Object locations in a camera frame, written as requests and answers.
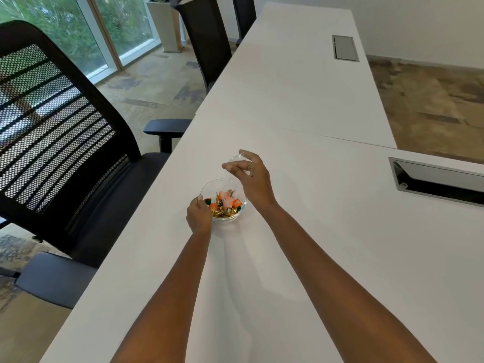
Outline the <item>clear glass bowl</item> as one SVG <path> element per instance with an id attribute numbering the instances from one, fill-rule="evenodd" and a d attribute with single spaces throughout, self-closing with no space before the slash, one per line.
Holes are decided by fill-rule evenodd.
<path id="1" fill-rule="evenodd" d="M 213 219 L 228 223 L 244 211 L 247 199 L 238 179 L 218 178 L 207 183 L 198 196 L 209 207 Z"/>

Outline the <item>white window frame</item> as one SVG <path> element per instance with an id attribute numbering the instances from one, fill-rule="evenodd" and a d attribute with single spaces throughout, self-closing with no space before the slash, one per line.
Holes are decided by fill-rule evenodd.
<path id="1" fill-rule="evenodd" d="M 94 84 L 124 71 L 141 57 L 161 47 L 148 10 L 149 0 L 113 0 L 118 5 L 122 1 L 128 3 L 125 13 L 128 16 L 139 15 L 140 25 L 137 26 L 124 25 L 120 12 L 108 18 L 106 13 L 101 12 L 99 1 L 76 0 L 105 61 L 99 69 L 87 75 Z"/>

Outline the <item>person's right forearm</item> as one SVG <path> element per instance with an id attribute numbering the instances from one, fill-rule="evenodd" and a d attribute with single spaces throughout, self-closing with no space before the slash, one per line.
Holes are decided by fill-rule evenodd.
<path id="1" fill-rule="evenodd" d="M 407 327 L 275 201 L 255 204 L 344 363 L 437 363 Z"/>

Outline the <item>black mesh office chair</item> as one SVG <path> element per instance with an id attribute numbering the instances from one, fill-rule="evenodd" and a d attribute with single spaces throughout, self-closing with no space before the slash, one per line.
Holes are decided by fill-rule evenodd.
<path id="1" fill-rule="evenodd" d="M 170 5 L 183 20 L 208 93 L 232 57 L 217 0 L 171 0 Z"/>
<path id="2" fill-rule="evenodd" d="M 239 47 L 251 26 L 257 19 L 254 0 L 233 0 L 239 39 L 236 46 Z"/>
<path id="3" fill-rule="evenodd" d="M 0 217 L 67 257 L 41 252 L 21 290 L 73 309 L 191 119 L 151 120 L 141 154 L 121 114 L 39 28 L 0 23 Z"/>

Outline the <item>person's right hand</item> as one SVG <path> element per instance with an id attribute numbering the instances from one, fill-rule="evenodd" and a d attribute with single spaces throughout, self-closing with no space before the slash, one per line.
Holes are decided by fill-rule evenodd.
<path id="1" fill-rule="evenodd" d="M 241 149 L 239 154 L 242 154 L 244 157 L 249 158 L 252 161 L 252 163 L 239 162 L 240 164 L 252 164 L 252 176 L 249 178 L 237 178 L 242 184 L 248 200 L 260 213 L 278 207 L 279 204 L 277 203 L 273 192 L 270 174 L 262 159 L 256 153 L 247 150 Z"/>

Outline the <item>white square planter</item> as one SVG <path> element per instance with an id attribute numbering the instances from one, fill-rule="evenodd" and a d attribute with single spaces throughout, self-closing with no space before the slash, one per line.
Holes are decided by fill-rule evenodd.
<path id="1" fill-rule="evenodd" d="M 178 11 L 169 0 L 149 0 L 146 5 L 164 52 L 180 53 L 184 46 Z"/>

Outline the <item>pile of colourful wrapped candies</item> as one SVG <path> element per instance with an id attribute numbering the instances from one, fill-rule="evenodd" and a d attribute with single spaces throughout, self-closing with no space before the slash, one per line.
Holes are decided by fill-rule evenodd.
<path id="1" fill-rule="evenodd" d="M 213 197 L 203 197 L 213 218 L 228 219 L 236 216 L 242 209 L 244 202 L 235 190 L 218 191 Z"/>

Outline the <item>person's left forearm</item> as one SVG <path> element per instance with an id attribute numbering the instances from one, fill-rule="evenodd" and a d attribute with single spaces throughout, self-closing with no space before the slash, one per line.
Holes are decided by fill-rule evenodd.
<path id="1" fill-rule="evenodd" d="M 110 363 L 185 363 L 210 238 L 211 230 L 208 228 L 192 233 Z"/>

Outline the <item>person's left hand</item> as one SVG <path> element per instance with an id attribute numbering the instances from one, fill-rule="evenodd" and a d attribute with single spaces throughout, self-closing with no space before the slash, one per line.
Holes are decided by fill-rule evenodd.
<path id="1" fill-rule="evenodd" d="M 191 212 L 191 203 L 186 209 L 186 220 L 193 234 L 211 234 L 213 227 L 212 213 Z"/>

